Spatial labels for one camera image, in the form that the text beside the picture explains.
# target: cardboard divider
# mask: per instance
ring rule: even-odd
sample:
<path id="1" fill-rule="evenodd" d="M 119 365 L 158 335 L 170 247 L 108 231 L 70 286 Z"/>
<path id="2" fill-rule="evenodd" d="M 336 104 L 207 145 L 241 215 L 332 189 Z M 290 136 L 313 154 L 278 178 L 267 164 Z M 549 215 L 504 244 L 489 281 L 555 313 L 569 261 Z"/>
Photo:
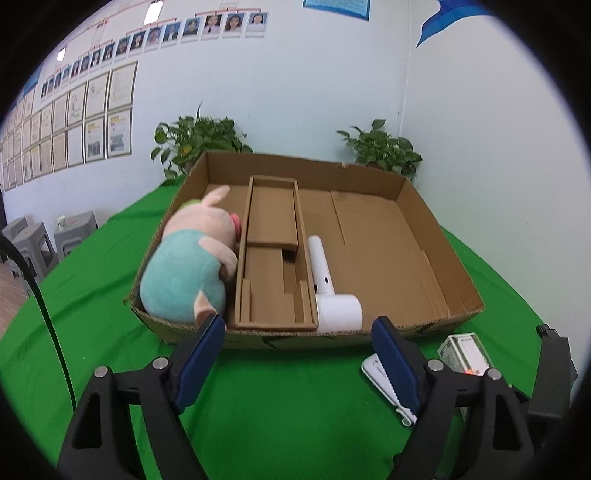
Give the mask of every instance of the cardboard divider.
<path id="1" fill-rule="evenodd" d="M 316 299 L 297 182 L 254 176 L 246 195 L 232 325 L 316 330 Z"/>

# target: portrait photo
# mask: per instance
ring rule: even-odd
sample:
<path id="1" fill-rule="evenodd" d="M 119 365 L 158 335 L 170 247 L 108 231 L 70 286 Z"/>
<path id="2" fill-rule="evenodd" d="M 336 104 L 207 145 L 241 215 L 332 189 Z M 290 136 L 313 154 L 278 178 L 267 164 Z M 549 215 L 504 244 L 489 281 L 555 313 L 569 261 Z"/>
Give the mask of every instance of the portrait photo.
<path id="1" fill-rule="evenodd" d="M 109 43 L 105 47 L 105 52 L 103 53 L 103 61 L 108 61 L 113 58 L 113 50 L 115 49 L 115 43 Z"/>
<path id="2" fill-rule="evenodd" d="M 131 38 L 131 46 L 129 48 L 130 52 L 142 47 L 142 45 L 144 44 L 145 35 L 146 35 L 145 30 L 142 30 L 141 32 L 134 33 L 134 36 Z"/>
<path id="3" fill-rule="evenodd" d="M 61 73 L 61 82 L 65 82 L 68 78 L 70 78 L 70 71 L 71 67 L 68 65 Z"/>
<path id="4" fill-rule="evenodd" d="M 88 70 L 90 66 L 90 55 L 85 56 L 82 58 L 82 62 L 80 63 L 80 73 L 84 73 Z"/>
<path id="5" fill-rule="evenodd" d="M 61 72 L 57 72 L 55 76 L 55 80 L 53 81 L 53 88 L 59 88 L 61 85 Z"/>
<path id="6" fill-rule="evenodd" d="M 197 35 L 199 31 L 199 17 L 188 18 L 185 20 L 185 28 L 183 30 L 183 37 L 189 37 L 191 35 Z"/>
<path id="7" fill-rule="evenodd" d="M 202 38 L 218 38 L 222 23 L 221 15 L 208 15 L 203 26 Z"/>
<path id="8" fill-rule="evenodd" d="M 267 28 L 267 12 L 253 12 L 248 18 L 245 37 L 263 37 Z"/>
<path id="9" fill-rule="evenodd" d="M 92 60 L 90 61 L 90 68 L 98 67 L 99 63 L 100 63 L 100 48 L 98 50 L 95 50 L 95 52 L 92 54 Z"/>
<path id="10" fill-rule="evenodd" d="M 223 29 L 223 36 L 226 38 L 240 37 L 242 35 L 242 22 L 244 13 L 228 14 L 226 25 Z"/>
<path id="11" fill-rule="evenodd" d="M 181 22 L 169 23 L 164 28 L 164 37 L 162 39 L 162 45 L 167 43 L 173 43 L 178 39 L 178 31 L 181 28 Z"/>
<path id="12" fill-rule="evenodd" d="M 115 52 L 115 57 L 119 57 L 127 53 L 127 47 L 129 47 L 129 37 L 120 38 L 119 43 L 117 44 L 117 51 Z"/>
<path id="13" fill-rule="evenodd" d="M 80 68 L 80 60 L 76 60 L 73 64 L 72 64 L 72 75 L 70 76 L 70 78 L 74 78 L 75 76 L 78 75 L 78 69 Z"/>
<path id="14" fill-rule="evenodd" d="M 152 27 L 148 33 L 148 45 L 157 45 L 160 42 L 162 27 Z"/>

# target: blue gripper pad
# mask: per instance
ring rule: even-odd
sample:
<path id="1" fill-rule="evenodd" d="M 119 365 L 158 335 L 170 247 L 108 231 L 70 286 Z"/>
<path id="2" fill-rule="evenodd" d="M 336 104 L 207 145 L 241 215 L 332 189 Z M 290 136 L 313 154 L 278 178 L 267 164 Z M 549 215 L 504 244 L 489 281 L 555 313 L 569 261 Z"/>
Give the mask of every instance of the blue gripper pad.
<path id="1" fill-rule="evenodd" d="M 172 400 L 179 411 L 193 405 L 197 400 L 205 379 L 222 348 L 225 335 L 226 325 L 223 318 L 219 315 L 210 317 L 197 331 L 193 340 L 185 345 L 179 345 L 177 348 L 181 350 L 179 355 L 171 356 L 173 360 L 171 374 L 175 377 L 176 384 L 176 394 Z"/>
<path id="2" fill-rule="evenodd" d="M 421 407 L 417 376 L 390 334 L 393 328 L 389 318 L 378 317 L 371 328 L 371 341 L 400 403 L 417 415 Z"/>

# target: white hair dryer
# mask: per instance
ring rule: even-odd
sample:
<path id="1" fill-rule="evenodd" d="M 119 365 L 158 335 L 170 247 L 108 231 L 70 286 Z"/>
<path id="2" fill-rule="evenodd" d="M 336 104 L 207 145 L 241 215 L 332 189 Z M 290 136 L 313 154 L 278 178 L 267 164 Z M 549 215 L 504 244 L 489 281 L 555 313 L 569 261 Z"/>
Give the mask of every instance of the white hair dryer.
<path id="1" fill-rule="evenodd" d="M 319 333 L 361 330 L 363 312 L 355 295 L 335 294 L 322 240 L 317 235 L 308 237 L 308 251 L 316 291 Z"/>

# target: plush toy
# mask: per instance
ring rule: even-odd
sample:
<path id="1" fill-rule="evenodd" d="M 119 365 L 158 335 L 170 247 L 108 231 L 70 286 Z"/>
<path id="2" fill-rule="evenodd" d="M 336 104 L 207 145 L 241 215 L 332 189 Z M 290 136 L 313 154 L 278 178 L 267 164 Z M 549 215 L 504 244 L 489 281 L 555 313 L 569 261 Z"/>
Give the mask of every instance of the plush toy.
<path id="1" fill-rule="evenodd" d="M 229 191 L 225 185 L 187 202 L 167 222 L 139 285 L 150 315 L 197 325 L 211 313 L 223 315 L 241 232 L 238 215 L 215 206 Z"/>

